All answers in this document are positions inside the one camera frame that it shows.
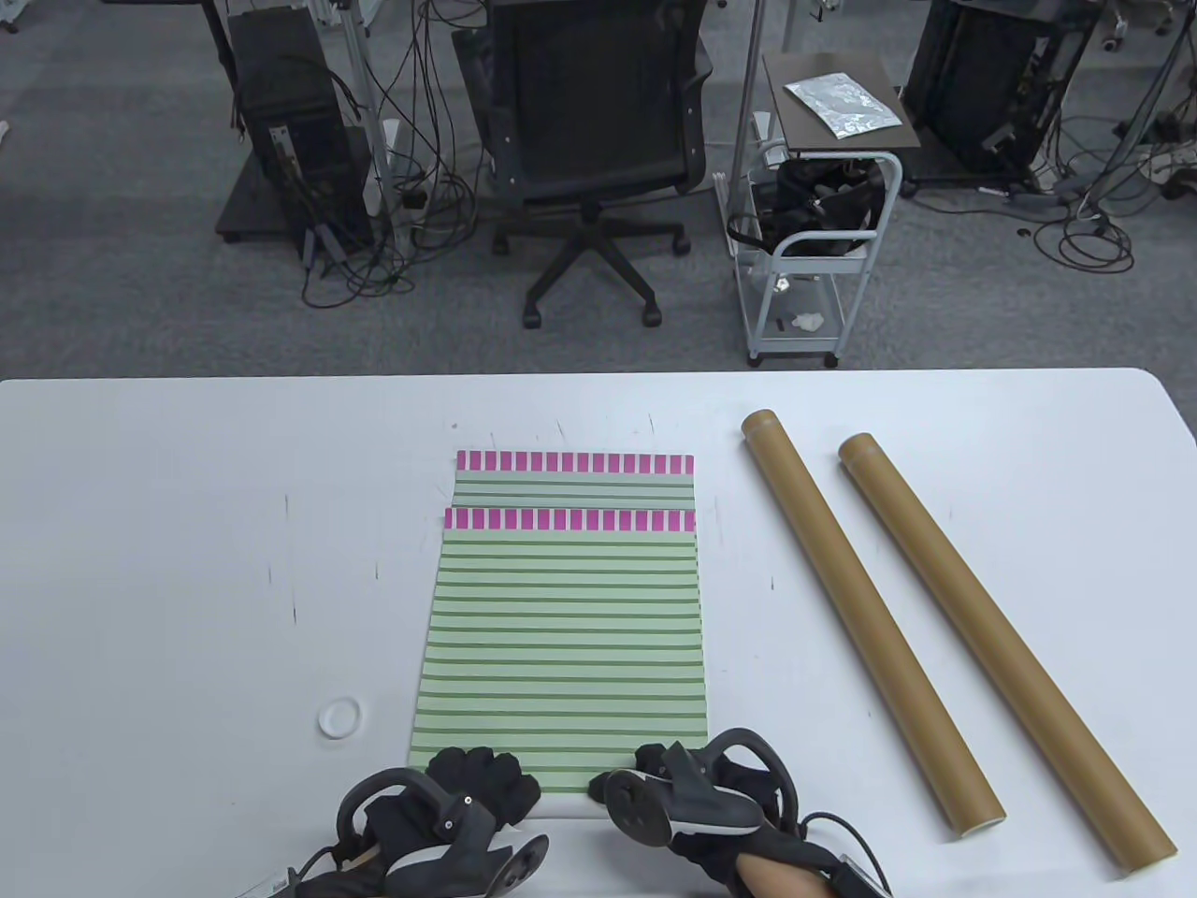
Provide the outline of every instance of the metal pole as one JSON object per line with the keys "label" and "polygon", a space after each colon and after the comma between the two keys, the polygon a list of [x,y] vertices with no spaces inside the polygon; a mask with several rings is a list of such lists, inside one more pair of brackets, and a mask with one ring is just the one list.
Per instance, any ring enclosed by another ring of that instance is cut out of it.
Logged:
{"label": "metal pole", "polygon": [[378,188],[382,192],[382,214],[387,230],[395,236],[395,223],[391,220],[391,206],[395,202],[395,184],[390,174],[390,159],[387,156],[387,139],[382,133],[379,97],[375,91],[370,74],[369,54],[365,31],[361,28],[361,10],[358,0],[345,0],[338,5],[341,16],[341,28],[345,31],[345,44],[350,51],[350,66],[353,69],[353,91],[364,107],[363,125],[366,139],[370,141],[370,154],[373,158]]}
{"label": "metal pole", "polygon": [[760,32],[765,25],[765,4],[766,0],[757,0],[752,11],[748,65],[745,66],[745,87],[740,95],[740,119],[736,122],[736,148],[731,154],[731,183],[728,184],[729,216],[740,211],[740,175],[745,164],[745,144],[748,138],[748,119],[752,115],[752,95],[757,86],[757,67],[760,65]]}
{"label": "metal pole", "polygon": [[801,0],[790,0],[790,6],[785,11],[785,31],[782,32],[782,53],[790,51],[790,40],[794,37],[794,20],[797,18],[800,1]]}

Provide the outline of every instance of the forearm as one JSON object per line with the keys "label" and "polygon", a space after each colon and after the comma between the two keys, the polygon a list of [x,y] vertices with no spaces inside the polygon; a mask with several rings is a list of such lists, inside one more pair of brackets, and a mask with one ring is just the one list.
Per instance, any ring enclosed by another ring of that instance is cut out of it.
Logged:
{"label": "forearm", "polygon": [[736,872],[753,898],[832,898],[827,880],[818,873],[755,855],[740,855]]}

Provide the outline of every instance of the white cart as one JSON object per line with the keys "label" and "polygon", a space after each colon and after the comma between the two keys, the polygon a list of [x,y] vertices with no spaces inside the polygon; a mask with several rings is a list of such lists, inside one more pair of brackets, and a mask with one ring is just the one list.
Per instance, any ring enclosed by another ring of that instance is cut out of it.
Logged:
{"label": "white cart", "polygon": [[[761,147],[760,158],[778,142],[770,141]],[[736,287],[743,313],[745,333],[748,336],[748,364],[757,368],[766,354],[822,352],[824,365],[836,368],[847,348],[856,314],[859,311],[869,277],[876,262],[881,242],[889,224],[889,213],[901,186],[901,163],[893,153],[864,151],[803,152],[803,159],[858,159],[876,162],[886,176],[886,200],[875,230],[868,231],[800,231],[783,239],[770,254],[761,249],[734,243]],[[749,170],[745,206],[748,216],[741,219],[741,227],[760,238],[757,210],[753,205],[753,184],[773,178],[774,170],[765,168]],[[788,255],[791,248],[815,241],[863,241],[862,245],[843,256]],[[857,275],[856,289],[850,304],[840,299],[836,275]],[[807,328],[822,321],[810,330]]]}

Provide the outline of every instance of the white ring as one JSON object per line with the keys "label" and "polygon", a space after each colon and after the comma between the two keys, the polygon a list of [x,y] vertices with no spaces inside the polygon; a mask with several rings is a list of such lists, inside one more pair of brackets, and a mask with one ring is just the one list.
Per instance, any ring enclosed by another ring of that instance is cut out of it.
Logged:
{"label": "white ring", "polygon": [[316,726],[329,739],[347,739],[361,726],[361,705],[350,696],[334,698],[320,709]]}

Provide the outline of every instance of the chair base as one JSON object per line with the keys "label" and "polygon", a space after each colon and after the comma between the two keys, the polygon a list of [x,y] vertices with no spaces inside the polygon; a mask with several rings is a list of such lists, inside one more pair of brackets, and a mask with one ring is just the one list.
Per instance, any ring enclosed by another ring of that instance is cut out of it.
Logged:
{"label": "chair base", "polygon": [[600,207],[594,204],[582,206],[582,220],[524,220],[499,224],[494,229],[494,238],[491,243],[491,251],[496,255],[508,255],[511,245],[510,237],[541,237],[547,239],[564,239],[565,245],[549,262],[548,267],[540,275],[535,284],[528,289],[524,299],[523,326],[529,330],[539,328],[541,324],[540,309],[537,303],[548,292],[570,266],[585,253],[593,249],[615,273],[627,283],[644,301],[644,311],[640,320],[644,327],[661,326],[661,308],[657,305],[656,293],[649,283],[640,277],[640,273],[632,267],[615,239],[621,237],[658,237],[670,235],[673,237],[674,255],[683,256],[689,253],[689,238],[686,229],[680,224],[649,224],[644,222],[628,222],[621,218],[600,218]]}

